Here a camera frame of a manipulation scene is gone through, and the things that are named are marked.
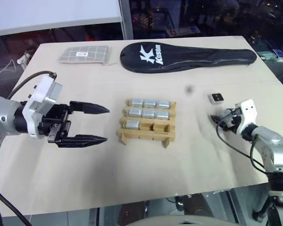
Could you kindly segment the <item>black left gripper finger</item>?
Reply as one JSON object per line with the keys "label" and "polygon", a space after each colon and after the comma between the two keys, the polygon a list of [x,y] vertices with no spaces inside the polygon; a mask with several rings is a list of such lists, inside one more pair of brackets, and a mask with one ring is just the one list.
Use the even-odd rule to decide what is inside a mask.
{"label": "black left gripper finger", "polygon": [[70,101],[69,107],[71,111],[83,112],[86,114],[102,114],[109,113],[109,109],[93,103]]}
{"label": "black left gripper finger", "polygon": [[98,145],[106,142],[108,139],[94,135],[75,135],[74,137],[62,137],[57,141],[60,148],[83,148],[92,145]]}

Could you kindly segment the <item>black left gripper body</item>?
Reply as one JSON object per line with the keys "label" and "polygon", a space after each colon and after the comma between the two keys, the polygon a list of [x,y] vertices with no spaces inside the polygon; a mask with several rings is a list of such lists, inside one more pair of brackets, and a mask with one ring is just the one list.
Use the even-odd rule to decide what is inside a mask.
{"label": "black left gripper body", "polygon": [[70,107],[65,104],[54,105],[38,125],[40,135],[47,137],[48,143],[60,144],[68,136],[71,121],[68,115],[72,114]]}

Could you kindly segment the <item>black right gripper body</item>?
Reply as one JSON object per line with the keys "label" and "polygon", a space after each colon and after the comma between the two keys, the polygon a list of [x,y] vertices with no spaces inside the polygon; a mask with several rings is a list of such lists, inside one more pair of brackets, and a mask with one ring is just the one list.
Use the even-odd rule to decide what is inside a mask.
{"label": "black right gripper body", "polygon": [[240,108],[227,108],[222,112],[220,117],[223,117],[223,121],[227,124],[227,130],[224,131],[231,131],[236,134],[241,123],[241,114]]}

